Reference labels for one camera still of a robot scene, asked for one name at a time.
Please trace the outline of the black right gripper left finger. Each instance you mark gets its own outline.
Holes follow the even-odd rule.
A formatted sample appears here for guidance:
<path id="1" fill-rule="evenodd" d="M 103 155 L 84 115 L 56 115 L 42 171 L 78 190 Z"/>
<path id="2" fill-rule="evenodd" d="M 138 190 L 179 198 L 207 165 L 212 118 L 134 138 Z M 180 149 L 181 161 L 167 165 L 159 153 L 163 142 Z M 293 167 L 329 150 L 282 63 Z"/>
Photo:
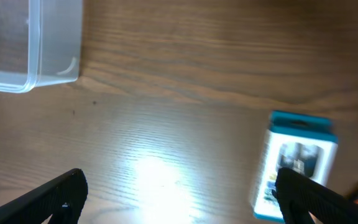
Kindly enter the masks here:
<path id="1" fill-rule="evenodd" d="M 72 169 L 30 192 L 0 206 L 0 224 L 77 224 L 88 195 L 81 169 Z"/>

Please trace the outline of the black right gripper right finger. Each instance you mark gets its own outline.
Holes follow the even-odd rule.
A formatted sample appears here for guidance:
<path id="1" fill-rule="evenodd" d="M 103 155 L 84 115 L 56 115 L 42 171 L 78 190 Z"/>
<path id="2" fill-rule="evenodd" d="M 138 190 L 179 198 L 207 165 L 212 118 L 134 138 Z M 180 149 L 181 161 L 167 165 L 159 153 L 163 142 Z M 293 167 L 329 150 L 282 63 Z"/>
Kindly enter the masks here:
<path id="1" fill-rule="evenodd" d="M 291 170 L 278 170 L 273 196 L 286 224 L 358 224 L 358 204 Z"/>

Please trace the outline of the blue white screwdriver box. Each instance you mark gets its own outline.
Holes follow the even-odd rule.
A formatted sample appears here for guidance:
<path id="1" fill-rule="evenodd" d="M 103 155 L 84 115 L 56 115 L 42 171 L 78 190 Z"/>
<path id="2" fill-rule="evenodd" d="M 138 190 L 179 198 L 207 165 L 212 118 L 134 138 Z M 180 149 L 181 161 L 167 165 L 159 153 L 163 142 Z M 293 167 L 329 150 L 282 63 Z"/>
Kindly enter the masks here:
<path id="1" fill-rule="evenodd" d="M 332 121 L 327 118 L 277 110 L 270 114 L 250 194 L 254 217 L 283 221 L 272 194 L 278 170 L 283 167 L 326 185 L 337 151 L 337 136 L 332 128 Z"/>

